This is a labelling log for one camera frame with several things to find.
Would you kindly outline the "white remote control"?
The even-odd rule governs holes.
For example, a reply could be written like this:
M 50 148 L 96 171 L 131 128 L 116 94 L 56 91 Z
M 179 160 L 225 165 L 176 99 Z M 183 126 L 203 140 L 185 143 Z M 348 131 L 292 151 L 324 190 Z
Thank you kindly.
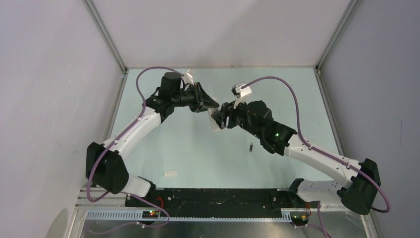
M 213 131 L 221 131 L 224 129 L 222 112 L 219 108 L 208 109 L 210 123 Z

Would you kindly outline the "white battery cover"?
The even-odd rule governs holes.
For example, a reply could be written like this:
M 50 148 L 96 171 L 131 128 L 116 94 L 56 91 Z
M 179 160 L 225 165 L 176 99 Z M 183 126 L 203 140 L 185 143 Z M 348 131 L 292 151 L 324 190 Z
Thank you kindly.
M 164 172 L 164 174 L 163 174 L 166 178 L 167 177 L 173 177 L 173 176 L 177 176 L 178 175 L 178 171 L 167 171 L 167 172 Z

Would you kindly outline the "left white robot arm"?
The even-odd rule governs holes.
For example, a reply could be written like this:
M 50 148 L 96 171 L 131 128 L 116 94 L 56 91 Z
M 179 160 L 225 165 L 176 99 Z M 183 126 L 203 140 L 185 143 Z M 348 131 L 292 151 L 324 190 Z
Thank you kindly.
M 169 117 L 177 107 L 188 107 L 194 113 L 219 107 L 201 84 L 182 83 L 177 72 L 167 72 L 154 94 L 145 100 L 145 106 L 115 137 L 102 143 L 91 143 L 87 148 L 85 175 L 112 194 L 134 194 L 144 206 L 152 206 L 157 194 L 152 183 L 140 176 L 129 174 L 125 159 L 154 128 Z

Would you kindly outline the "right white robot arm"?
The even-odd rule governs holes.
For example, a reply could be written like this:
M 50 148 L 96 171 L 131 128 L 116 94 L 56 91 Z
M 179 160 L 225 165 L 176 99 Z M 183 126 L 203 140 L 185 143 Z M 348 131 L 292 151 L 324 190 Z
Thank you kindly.
M 263 101 L 222 104 L 209 111 L 215 130 L 236 126 L 250 133 L 271 154 L 279 154 L 305 163 L 326 174 L 330 181 L 296 179 L 289 188 L 288 201 L 294 207 L 306 202 L 342 203 L 360 215 L 374 210 L 373 202 L 381 191 L 377 163 L 370 159 L 360 162 L 311 145 L 297 131 L 272 118 Z

